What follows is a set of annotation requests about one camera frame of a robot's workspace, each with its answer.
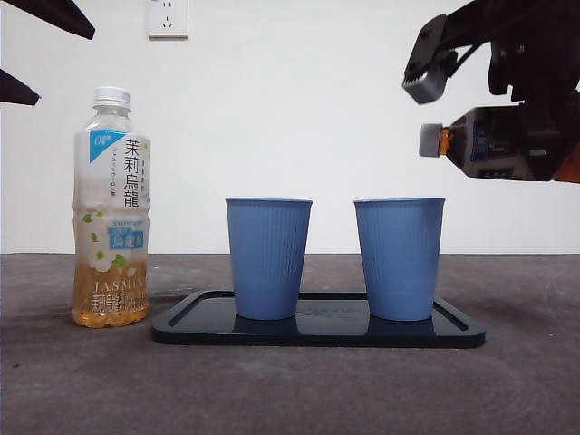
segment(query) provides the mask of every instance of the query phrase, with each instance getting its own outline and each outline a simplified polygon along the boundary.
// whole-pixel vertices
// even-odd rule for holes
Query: flower illustration
[[[111,269],[115,254],[103,247],[101,242],[94,242],[89,253],[89,266],[97,272],[107,272]]]

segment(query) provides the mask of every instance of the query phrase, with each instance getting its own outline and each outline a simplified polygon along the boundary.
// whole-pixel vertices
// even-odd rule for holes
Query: bottle cap
[[[129,91],[115,86],[99,86],[94,90],[94,106],[119,106],[131,111]]]
[[[420,128],[419,155],[438,157],[442,124],[423,124]]]

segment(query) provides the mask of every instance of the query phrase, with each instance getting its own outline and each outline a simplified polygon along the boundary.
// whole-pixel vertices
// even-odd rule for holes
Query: rectangular tray
[[[485,330],[441,298],[433,316],[394,322],[370,315],[366,293],[301,293],[296,316],[249,320],[236,314],[234,292],[196,292],[158,315],[153,340],[165,344],[323,347],[481,346]]]

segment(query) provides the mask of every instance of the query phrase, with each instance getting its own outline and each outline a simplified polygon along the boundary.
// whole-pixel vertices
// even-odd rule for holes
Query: blue cup
[[[227,198],[226,203],[237,313],[254,320],[292,317],[312,201]]]
[[[371,314],[431,317],[445,198],[354,201]]]

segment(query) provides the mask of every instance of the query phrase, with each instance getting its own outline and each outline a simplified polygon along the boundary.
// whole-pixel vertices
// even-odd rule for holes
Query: plastic bottle
[[[522,120],[520,106],[478,107],[446,128],[424,124],[419,153],[473,178],[580,182],[580,146],[570,150],[556,125],[531,131]]]
[[[100,328],[149,312],[149,140],[133,129],[129,92],[99,87],[94,109],[74,137],[72,317]]]

